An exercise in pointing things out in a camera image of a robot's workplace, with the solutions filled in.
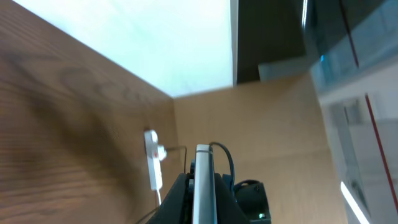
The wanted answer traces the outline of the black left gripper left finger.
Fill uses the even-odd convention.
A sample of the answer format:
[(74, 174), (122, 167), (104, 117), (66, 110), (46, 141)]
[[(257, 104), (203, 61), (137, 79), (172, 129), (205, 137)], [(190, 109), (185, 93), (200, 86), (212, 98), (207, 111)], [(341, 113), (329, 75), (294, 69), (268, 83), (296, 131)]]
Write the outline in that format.
[(189, 175), (181, 173), (147, 224), (190, 223)]

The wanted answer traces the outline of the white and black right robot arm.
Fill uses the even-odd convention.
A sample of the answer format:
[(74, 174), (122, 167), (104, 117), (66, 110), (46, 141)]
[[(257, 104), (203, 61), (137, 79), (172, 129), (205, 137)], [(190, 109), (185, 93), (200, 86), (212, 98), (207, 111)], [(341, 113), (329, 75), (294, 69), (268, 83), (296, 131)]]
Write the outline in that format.
[(215, 174), (217, 222), (225, 224), (271, 224), (271, 212), (263, 183), (244, 180), (233, 196), (220, 174)]

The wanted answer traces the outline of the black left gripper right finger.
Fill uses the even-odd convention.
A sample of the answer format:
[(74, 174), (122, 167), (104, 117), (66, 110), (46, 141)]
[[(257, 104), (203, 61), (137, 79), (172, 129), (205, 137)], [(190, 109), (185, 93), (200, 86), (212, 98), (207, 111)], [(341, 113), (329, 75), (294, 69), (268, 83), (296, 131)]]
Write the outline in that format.
[(215, 195), (218, 224), (248, 224), (249, 220), (235, 202), (222, 177), (215, 174)]

